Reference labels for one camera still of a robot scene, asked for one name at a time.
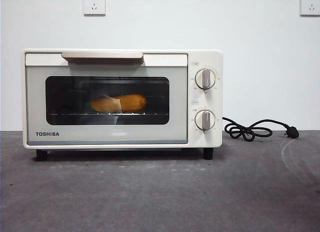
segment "temperature knob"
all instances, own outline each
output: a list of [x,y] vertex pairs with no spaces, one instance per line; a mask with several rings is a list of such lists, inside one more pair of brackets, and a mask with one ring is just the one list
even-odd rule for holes
[[209,68],[201,69],[195,75],[195,83],[201,89],[211,88],[215,84],[215,81],[216,81],[215,74]]
[[215,124],[215,116],[208,110],[202,110],[195,116],[195,124],[201,130],[209,130]]

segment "toshiba logo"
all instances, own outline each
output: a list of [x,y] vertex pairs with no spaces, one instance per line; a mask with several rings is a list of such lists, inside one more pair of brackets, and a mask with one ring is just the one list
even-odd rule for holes
[[58,132],[35,132],[36,136],[59,136]]

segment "glass window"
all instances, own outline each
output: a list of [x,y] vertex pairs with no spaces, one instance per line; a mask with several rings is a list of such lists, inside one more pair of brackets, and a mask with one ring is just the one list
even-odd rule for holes
[[52,76],[45,82],[45,101],[51,125],[166,124],[169,80]]

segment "black foot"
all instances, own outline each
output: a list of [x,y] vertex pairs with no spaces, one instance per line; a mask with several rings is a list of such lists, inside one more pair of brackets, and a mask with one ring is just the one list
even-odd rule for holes
[[206,160],[211,160],[214,157],[214,148],[204,148],[203,149],[203,158]]
[[37,161],[45,161],[48,158],[48,152],[44,150],[36,150],[36,160]]

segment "oven rack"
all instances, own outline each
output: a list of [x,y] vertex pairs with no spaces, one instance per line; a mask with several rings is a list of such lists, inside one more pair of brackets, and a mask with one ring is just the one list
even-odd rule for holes
[[50,113],[49,115],[117,115],[117,116],[130,116],[130,115],[169,115],[168,113]]

